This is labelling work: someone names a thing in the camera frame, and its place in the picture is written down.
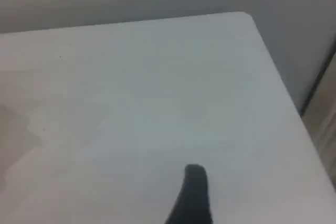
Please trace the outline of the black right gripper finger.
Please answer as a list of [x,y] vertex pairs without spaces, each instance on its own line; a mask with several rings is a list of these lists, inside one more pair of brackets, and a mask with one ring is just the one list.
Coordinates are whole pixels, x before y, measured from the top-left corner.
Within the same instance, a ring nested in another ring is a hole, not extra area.
[[185,166],[181,190],[166,223],[213,223],[206,170],[198,164]]

